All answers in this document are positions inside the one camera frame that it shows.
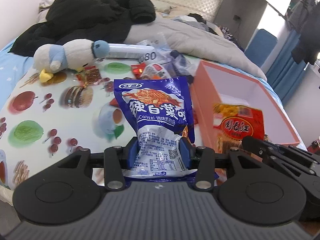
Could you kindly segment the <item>blue curtain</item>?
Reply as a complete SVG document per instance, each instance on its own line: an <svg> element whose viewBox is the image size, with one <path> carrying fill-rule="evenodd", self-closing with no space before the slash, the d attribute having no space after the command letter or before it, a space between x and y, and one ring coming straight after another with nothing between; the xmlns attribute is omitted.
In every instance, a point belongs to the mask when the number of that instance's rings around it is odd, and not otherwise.
<svg viewBox="0 0 320 240"><path fill-rule="evenodd" d="M302 83L306 63L295 63L291 51L298 44L300 34L292 30L274 63L266 73L267 81L285 106Z"/></svg>

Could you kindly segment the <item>crumpled clear plastic bag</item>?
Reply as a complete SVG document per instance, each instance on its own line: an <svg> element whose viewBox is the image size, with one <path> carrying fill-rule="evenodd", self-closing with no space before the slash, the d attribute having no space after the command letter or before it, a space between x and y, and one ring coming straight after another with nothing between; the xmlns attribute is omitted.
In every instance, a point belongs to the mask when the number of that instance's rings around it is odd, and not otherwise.
<svg viewBox="0 0 320 240"><path fill-rule="evenodd" d="M146 66L157 63L163 66L171 78L184 76L189 84L194 81L195 64L191 63L182 53L169 47L163 33L142 40L138 45L153 46L155 49L151 53L142 56L138 62L145 63Z"/></svg>

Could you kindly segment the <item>brown sticks snack packet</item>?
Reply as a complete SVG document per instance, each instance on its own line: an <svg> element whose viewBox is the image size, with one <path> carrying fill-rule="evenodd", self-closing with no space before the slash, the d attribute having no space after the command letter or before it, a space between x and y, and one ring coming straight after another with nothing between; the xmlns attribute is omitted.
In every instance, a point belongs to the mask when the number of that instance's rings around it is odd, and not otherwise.
<svg viewBox="0 0 320 240"><path fill-rule="evenodd" d="M81 72L76 74L76 78L83 87L98 85L102 80L100 70L96 66L84 67Z"/></svg>

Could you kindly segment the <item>clothes pile on bed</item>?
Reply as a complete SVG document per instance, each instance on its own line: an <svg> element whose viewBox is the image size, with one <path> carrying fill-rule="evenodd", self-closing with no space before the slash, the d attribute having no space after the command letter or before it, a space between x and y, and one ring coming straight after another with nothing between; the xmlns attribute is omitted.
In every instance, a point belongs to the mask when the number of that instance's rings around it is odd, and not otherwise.
<svg viewBox="0 0 320 240"><path fill-rule="evenodd" d="M189 26L207 31L214 35L221 36L235 44L238 42L234 35L229 32L229 29L227 27L221 27L212 22L209 22L199 14L180 15L174 17L172 20L185 23Z"/></svg>

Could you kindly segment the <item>white blue plush duck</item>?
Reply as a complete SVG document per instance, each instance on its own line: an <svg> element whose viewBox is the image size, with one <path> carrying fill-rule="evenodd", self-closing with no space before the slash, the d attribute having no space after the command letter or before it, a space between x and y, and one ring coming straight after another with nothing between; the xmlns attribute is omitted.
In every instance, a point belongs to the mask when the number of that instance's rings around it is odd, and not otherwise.
<svg viewBox="0 0 320 240"><path fill-rule="evenodd" d="M34 68L39 72L40 82L45 83L65 69L79 73L109 52L110 46L103 40L76 39L63 45L44 44L35 51Z"/></svg>

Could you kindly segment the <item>white red snack pouch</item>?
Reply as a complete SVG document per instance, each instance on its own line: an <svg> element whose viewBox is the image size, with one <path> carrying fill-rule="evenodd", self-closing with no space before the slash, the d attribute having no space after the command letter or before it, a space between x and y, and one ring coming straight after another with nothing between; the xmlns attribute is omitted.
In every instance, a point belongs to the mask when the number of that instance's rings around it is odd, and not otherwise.
<svg viewBox="0 0 320 240"><path fill-rule="evenodd" d="M141 79L149 79L149 80L158 80L158 79L169 79L171 78L170 74L168 71L163 68L162 65L157 64L157 63L152 63L147 65L141 76Z"/></svg>

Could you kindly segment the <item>grey duvet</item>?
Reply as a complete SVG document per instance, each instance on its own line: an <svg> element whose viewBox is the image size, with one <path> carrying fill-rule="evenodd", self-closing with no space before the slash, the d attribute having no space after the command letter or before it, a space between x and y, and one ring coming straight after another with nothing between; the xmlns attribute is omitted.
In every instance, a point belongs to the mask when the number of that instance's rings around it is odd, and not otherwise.
<svg viewBox="0 0 320 240"><path fill-rule="evenodd" d="M224 63L267 80L264 72L233 42L185 23L157 17L151 23L133 25L125 42L137 44L157 34L162 34L169 47L180 53Z"/></svg>

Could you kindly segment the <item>black puffer jacket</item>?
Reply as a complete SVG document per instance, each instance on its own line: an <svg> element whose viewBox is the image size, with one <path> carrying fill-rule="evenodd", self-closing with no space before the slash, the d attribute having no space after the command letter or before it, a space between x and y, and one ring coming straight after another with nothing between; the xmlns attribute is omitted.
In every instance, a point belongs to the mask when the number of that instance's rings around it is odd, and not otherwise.
<svg viewBox="0 0 320 240"><path fill-rule="evenodd" d="M63 45L74 39L123 43L134 24L155 19L150 0L55 0L46 21L21 34L10 52L32 57L44 44Z"/></svg>

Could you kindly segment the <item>white cylindrical tube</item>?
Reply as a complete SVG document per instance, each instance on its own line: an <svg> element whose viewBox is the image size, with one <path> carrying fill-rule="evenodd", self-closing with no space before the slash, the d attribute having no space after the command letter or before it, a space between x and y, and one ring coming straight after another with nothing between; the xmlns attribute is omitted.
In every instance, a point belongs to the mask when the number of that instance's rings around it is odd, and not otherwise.
<svg viewBox="0 0 320 240"><path fill-rule="evenodd" d="M109 52L105 57L111 59L140 59L155 49L153 46L118 43L110 43L109 48Z"/></svg>

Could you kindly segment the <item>small red foil snack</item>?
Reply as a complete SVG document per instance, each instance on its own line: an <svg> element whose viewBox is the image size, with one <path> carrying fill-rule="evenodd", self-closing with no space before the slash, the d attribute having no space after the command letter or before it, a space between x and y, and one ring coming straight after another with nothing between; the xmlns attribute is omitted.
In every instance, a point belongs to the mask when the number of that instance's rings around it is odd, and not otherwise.
<svg viewBox="0 0 320 240"><path fill-rule="evenodd" d="M146 68L146 64L145 63L132 64L131 65L132 73L134 74L136 79L140 79L140 77L142 76L145 68Z"/></svg>

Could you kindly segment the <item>blue pickled cabbage snack bag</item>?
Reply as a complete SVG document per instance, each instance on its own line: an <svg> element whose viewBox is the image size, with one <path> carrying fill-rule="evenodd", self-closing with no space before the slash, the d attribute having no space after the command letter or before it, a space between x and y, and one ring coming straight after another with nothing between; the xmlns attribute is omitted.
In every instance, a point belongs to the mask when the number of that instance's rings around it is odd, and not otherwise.
<svg viewBox="0 0 320 240"><path fill-rule="evenodd" d="M123 170L124 176L150 179L193 173L178 148L182 137L195 141L192 101L185 77L116 79L114 96L138 140L138 153Z"/></svg>

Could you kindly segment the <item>red noodle snack bag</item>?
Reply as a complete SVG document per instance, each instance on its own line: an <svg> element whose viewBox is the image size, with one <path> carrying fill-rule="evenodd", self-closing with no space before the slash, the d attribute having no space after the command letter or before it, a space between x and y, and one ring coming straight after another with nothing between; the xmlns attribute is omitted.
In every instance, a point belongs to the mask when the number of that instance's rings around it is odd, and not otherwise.
<svg viewBox="0 0 320 240"><path fill-rule="evenodd" d="M245 105L216 103L213 105L214 150L225 154L239 148L244 137L264 139L264 117L260 109Z"/></svg>

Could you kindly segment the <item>blue chair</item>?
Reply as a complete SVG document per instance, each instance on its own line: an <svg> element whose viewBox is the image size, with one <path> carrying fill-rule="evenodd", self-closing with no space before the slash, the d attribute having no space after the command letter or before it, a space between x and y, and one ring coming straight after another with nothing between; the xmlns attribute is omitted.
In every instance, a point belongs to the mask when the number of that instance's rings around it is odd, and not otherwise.
<svg viewBox="0 0 320 240"><path fill-rule="evenodd" d="M259 29L245 50L245 55L250 61L261 67L277 42L278 39L274 35L265 29Z"/></svg>

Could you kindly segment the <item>hanging clothes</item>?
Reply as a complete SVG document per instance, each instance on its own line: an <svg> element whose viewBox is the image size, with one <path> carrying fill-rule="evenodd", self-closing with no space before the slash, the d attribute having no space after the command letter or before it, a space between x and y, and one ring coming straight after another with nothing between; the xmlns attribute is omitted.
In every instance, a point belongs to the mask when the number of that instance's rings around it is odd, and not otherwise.
<svg viewBox="0 0 320 240"><path fill-rule="evenodd" d="M314 65L319 54L319 2L299 0L288 19L290 27L297 32L299 40L291 51L295 63L302 61Z"/></svg>

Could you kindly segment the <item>fruit print tablecloth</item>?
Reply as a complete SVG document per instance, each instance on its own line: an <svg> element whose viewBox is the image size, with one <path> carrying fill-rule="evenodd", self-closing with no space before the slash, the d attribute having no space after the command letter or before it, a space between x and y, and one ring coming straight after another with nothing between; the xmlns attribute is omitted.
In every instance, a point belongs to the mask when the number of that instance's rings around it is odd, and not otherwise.
<svg viewBox="0 0 320 240"><path fill-rule="evenodd" d="M114 96L116 79L137 80L131 64L107 61L102 80L83 87L61 72L41 84L30 69L1 111L1 185L14 189L78 150L94 155L137 137Z"/></svg>

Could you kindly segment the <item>pink cardboard box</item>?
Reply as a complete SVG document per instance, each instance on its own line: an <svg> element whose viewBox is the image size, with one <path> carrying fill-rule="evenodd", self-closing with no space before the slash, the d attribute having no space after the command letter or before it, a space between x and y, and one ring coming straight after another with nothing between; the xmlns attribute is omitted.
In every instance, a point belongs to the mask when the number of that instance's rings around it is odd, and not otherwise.
<svg viewBox="0 0 320 240"><path fill-rule="evenodd" d="M301 143L282 104L258 79L201 60L197 64L190 93L198 120L195 125L197 145L216 149L213 130L213 106L216 103L260 109L263 112L265 134L274 144L298 146Z"/></svg>

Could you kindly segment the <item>grey wardrobe cabinet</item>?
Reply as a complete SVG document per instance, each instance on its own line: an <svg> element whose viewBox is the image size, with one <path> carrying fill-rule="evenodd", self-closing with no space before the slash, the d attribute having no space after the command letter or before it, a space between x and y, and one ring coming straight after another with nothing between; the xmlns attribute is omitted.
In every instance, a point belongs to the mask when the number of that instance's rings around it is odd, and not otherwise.
<svg viewBox="0 0 320 240"><path fill-rule="evenodd" d="M229 29L243 50L259 29L279 37L285 25L285 19L266 0L222 0L214 22Z"/></svg>

